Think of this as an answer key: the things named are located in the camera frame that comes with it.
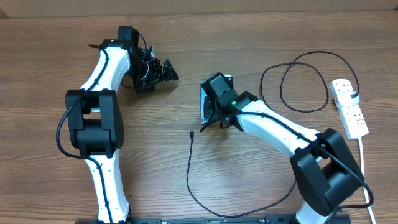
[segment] power strip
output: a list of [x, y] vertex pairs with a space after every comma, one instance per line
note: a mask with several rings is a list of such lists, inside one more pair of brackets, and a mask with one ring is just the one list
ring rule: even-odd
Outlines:
[[351, 97], [352, 94], [355, 94], [351, 82], [346, 79], [333, 80], [330, 88], [347, 137], [357, 139], [369, 133], [359, 107], [359, 96], [354, 99]]

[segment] wood grain surface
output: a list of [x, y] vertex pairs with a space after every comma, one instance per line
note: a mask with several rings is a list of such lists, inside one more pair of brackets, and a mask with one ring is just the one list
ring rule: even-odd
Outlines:
[[[206, 206], [238, 214], [277, 201], [294, 176], [289, 160], [257, 137], [218, 125], [199, 133], [201, 80], [230, 73], [236, 91], [259, 94], [268, 66], [290, 62], [311, 50], [342, 55], [356, 70], [361, 109], [370, 133], [363, 138], [366, 181], [375, 194], [378, 223], [398, 223], [398, 12], [273, 12], [173, 16], [113, 16], [0, 20], [0, 223], [73, 223], [98, 214], [86, 164], [61, 154], [55, 129], [65, 111], [65, 93], [91, 75], [98, 51], [88, 44], [116, 38], [118, 25], [132, 25], [160, 60], [180, 75], [152, 93], [121, 88], [126, 128], [121, 151], [123, 187], [133, 216], [212, 217], [189, 196], [185, 174], [189, 132], [195, 130], [190, 184]], [[327, 83], [348, 78], [332, 55], [309, 55]], [[332, 96], [326, 108], [304, 114], [279, 98], [285, 68], [267, 75], [264, 94], [281, 115], [308, 128], [345, 131]], [[317, 108], [326, 99], [317, 74], [295, 66], [284, 84], [294, 107]], [[62, 144], [73, 153], [67, 127]], [[347, 140], [359, 162], [358, 143]], [[303, 199], [297, 188], [280, 205], [253, 214], [294, 213]], [[345, 203], [364, 203], [358, 190]], [[370, 223], [367, 210], [346, 210], [353, 223]]]

